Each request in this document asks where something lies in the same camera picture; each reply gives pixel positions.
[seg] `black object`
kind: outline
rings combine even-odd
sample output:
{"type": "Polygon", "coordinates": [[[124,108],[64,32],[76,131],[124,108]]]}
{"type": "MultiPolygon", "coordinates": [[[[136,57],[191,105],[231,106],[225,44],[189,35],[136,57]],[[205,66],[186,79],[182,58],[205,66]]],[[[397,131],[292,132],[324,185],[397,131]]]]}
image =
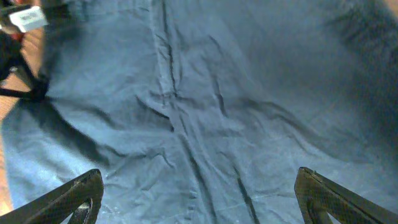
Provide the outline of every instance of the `black object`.
{"type": "Polygon", "coordinates": [[[43,100],[48,90],[48,80],[43,75],[39,75],[39,78],[33,76],[21,55],[21,44],[3,32],[0,32],[0,43],[0,82],[4,81],[12,71],[30,88],[29,92],[23,92],[0,87],[0,95],[43,100]]]}
{"type": "Polygon", "coordinates": [[[0,223],[95,223],[104,187],[101,172],[93,169],[27,205],[0,217],[0,223]]]}
{"type": "Polygon", "coordinates": [[[306,167],[294,186],[305,223],[398,223],[398,215],[347,190],[306,167]]]}

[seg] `dark blue cloth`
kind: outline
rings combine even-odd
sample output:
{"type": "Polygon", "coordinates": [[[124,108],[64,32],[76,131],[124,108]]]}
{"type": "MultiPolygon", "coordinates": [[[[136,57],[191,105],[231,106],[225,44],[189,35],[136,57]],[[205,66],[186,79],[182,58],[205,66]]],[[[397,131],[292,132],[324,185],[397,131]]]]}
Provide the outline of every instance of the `dark blue cloth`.
{"type": "Polygon", "coordinates": [[[302,223],[305,166],[398,212],[398,28],[380,1],[65,2],[47,99],[2,127],[15,207],[99,168],[98,223],[302,223]]]}

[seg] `blue fabric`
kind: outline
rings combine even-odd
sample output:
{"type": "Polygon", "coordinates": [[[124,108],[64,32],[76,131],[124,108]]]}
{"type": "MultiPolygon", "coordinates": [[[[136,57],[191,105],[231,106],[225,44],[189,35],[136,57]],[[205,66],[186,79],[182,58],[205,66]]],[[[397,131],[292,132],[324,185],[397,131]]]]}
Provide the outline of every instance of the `blue fabric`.
{"type": "Polygon", "coordinates": [[[98,223],[302,223],[305,166],[398,212],[398,28],[379,1],[65,3],[47,99],[2,127],[16,208],[98,168],[98,223]]]}

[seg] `wooden surface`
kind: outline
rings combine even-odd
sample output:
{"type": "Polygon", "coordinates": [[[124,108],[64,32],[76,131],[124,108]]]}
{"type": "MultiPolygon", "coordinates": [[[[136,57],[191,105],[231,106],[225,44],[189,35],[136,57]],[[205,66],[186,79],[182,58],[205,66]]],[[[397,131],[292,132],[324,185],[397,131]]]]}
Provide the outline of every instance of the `wooden surface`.
{"type": "MultiPolygon", "coordinates": [[[[34,0],[36,5],[40,5],[40,0],[34,0]]],[[[385,0],[395,15],[398,16],[398,0],[385,0]]],[[[43,49],[43,30],[35,30],[25,37],[23,54],[25,55],[31,69],[36,72],[41,64],[41,53],[43,49]]],[[[15,76],[7,80],[6,88],[18,90],[27,90],[27,87],[15,76]]],[[[7,115],[8,111],[17,102],[15,98],[6,98],[0,96],[0,126],[1,120],[7,115]]],[[[8,184],[4,165],[4,156],[2,153],[2,139],[0,136],[0,215],[12,210],[12,203],[9,197],[8,184]]]]}

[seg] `brown surface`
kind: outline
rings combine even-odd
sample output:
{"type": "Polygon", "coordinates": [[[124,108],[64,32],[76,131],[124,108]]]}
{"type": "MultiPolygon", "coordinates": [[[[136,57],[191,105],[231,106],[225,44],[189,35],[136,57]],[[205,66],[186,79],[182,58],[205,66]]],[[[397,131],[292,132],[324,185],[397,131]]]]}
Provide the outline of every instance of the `brown surface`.
{"type": "MultiPolygon", "coordinates": [[[[40,0],[33,0],[39,5],[40,0]]],[[[398,16],[398,0],[385,0],[395,15],[398,16]]],[[[41,50],[43,49],[42,29],[35,30],[25,37],[23,53],[33,71],[37,71],[41,64],[41,50]]],[[[24,84],[14,75],[7,80],[6,88],[18,89],[25,91],[27,89],[24,84]]],[[[6,98],[0,96],[0,124],[1,120],[8,114],[10,109],[17,102],[15,98],[6,98]]],[[[0,215],[12,210],[12,203],[9,198],[8,185],[6,180],[6,172],[4,170],[4,157],[2,153],[2,139],[0,136],[0,215]]]]}

